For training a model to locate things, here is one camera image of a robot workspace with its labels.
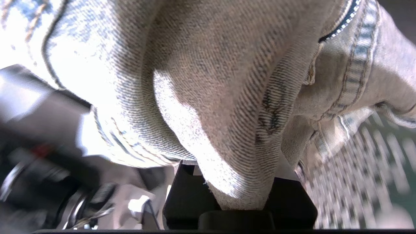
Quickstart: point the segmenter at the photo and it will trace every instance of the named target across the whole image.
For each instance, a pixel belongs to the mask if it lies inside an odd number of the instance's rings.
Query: denim jacket
[[[416,48],[376,0],[0,2],[1,66],[90,102],[113,162],[196,160],[223,209],[375,111],[416,127]]]

